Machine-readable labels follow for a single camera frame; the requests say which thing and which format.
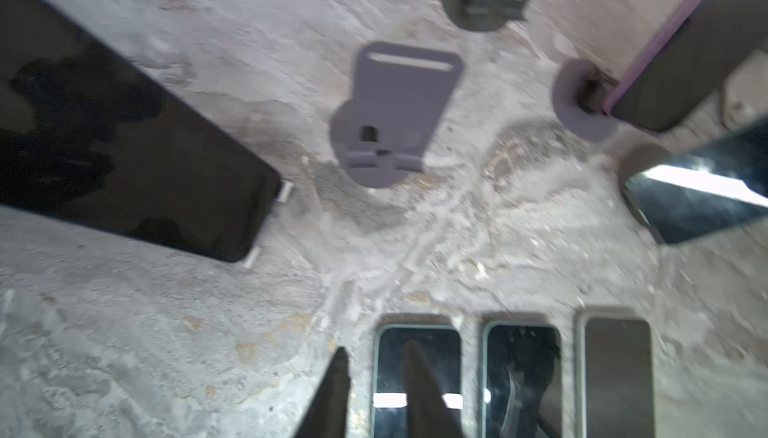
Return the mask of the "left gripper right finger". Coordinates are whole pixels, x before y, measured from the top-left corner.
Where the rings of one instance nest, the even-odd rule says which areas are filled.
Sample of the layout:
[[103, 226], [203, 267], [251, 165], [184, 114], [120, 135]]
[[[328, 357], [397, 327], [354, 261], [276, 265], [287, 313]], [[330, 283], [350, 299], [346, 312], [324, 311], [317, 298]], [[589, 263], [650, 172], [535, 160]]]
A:
[[463, 437], [461, 424], [448, 409], [428, 359], [415, 341], [404, 346], [403, 380], [408, 437]]

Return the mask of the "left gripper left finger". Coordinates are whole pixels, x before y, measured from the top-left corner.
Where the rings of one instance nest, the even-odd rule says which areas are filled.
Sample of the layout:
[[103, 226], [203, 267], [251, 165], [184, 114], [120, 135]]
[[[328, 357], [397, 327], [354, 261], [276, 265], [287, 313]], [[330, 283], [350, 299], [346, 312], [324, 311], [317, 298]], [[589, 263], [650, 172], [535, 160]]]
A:
[[344, 347], [339, 347], [294, 438], [345, 438], [350, 387], [349, 356]]

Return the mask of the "green phone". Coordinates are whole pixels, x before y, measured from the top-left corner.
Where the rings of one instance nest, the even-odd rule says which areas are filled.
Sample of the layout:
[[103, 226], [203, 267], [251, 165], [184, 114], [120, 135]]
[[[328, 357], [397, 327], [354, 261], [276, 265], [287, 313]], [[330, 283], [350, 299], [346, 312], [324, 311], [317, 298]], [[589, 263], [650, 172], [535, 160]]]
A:
[[375, 341], [370, 435], [461, 437], [461, 338], [448, 325], [388, 324]]

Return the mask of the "black phone stand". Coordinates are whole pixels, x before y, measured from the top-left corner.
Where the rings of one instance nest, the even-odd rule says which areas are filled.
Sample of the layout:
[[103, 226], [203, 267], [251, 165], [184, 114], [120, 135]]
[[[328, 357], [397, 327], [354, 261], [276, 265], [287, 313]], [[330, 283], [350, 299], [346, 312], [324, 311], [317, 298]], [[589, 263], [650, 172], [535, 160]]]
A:
[[549, 323], [492, 320], [482, 339], [482, 437], [560, 437], [561, 336]]

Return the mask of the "white phone front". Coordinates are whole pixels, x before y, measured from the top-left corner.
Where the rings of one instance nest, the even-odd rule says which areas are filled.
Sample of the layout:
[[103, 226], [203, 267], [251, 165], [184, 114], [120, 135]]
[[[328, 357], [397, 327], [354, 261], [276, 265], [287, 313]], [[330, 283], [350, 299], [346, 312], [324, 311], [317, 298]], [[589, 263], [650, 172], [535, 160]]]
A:
[[577, 314], [576, 435], [654, 437], [652, 328], [625, 307]]

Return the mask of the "white stand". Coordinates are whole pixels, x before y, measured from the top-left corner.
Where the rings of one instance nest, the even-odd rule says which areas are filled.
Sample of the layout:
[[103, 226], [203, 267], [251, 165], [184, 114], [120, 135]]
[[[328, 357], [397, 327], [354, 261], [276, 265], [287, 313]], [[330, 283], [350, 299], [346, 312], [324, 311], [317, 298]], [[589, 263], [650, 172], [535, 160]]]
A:
[[239, 262], [239, 264], [247, 269], [254, 270], [256, 268], [256, 262], [261, 253], [261, 241], [264, 230], [270, 223], [273, 215], [280, 209], [281, 206], [286, 205], [291, 197], [292, 191], [295, 188], [295, 184], [292, 181], [282, 180], [275, 197], [272, 199], [270, 206], [264, 216], [261, 224], [256, 232], [256, 235], [251, 243], [251, 247], [246, 256]]

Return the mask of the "blue phone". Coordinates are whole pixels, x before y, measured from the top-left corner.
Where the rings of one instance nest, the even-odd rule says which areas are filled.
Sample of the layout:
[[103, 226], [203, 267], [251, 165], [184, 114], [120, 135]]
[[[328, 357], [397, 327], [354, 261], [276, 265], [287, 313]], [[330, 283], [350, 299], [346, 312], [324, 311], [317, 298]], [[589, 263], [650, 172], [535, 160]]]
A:
[[1, 0], [1, 201], [243, 261], [279, 173], [45, 0]]

